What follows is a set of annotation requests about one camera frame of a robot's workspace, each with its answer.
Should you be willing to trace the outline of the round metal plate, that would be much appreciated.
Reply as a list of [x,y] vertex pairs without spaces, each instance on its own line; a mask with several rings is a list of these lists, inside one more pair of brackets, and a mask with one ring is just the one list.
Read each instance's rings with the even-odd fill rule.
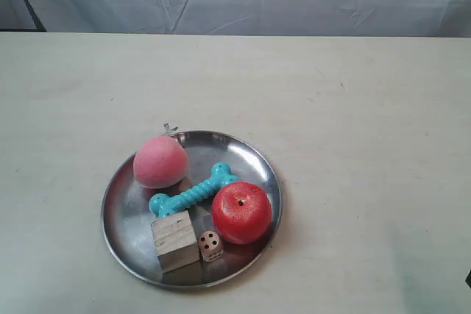
[[222,257],[203,260],[163,273],[152,239],[155,216],[149,200],[157,192],[140,186],[133,175],[133,157],[115,172],[102,201],[102,231],[107,247],[120,265],[137,278],[172,290],[209,288],[226,282],[250,268],[269,248],[283,211],[283,184],[272,164],[255,147],[232,135],[209,130],[189,130],[171,135],[187,151],[189,170],[177,185],[164,190],[174,196],[207,179],[210,168],[227,163],[245,182],[265,190],[272,206],[272,220],[266,233],[249,245],[224,245]]

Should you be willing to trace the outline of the red apple toy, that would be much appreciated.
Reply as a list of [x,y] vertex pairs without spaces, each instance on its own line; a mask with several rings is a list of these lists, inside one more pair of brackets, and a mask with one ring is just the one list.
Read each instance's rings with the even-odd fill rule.
[[249,182],[232,182],[213,198],[213,225],[226,241],[246,245],[269,228],[272,206],[266,192]]

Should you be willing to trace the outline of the pink peach toy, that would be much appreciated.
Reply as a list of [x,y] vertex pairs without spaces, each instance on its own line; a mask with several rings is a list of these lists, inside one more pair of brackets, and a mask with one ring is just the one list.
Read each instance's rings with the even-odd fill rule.
[[135,154],[133,173],[145,188],[167,188],[178,183],[188,170],[188,155],[174,138],[157,136]]

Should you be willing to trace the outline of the teal bone toy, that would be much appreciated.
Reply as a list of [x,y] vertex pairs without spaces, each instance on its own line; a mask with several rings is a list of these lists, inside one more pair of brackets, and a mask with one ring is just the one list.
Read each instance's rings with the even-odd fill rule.
[[168,196],[165,193],[153,195],[149,200],[149,210],[157,218],[165,218],[187,210],[210,196],[216,195],[223,187],[237,181],[239,178],[232,174],[227,163],[216,163],[211,168],[210,177],[192,188],[175,196]]

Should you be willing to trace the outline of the small wooden die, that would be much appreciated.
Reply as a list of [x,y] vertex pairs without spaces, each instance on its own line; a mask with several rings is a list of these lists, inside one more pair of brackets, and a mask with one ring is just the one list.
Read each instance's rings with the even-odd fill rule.
[[219,235],[213,230],[203,232],[198,237],[198,245],[202,259],[207,263],[213,262],[223,255],[223,243]]

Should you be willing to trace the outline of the wooden cube block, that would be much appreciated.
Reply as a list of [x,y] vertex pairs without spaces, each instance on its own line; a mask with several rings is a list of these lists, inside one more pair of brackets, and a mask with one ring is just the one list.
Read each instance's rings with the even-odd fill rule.
[[188,211],[156,219],[151,231],[163,273],[199,261],[199,246]]

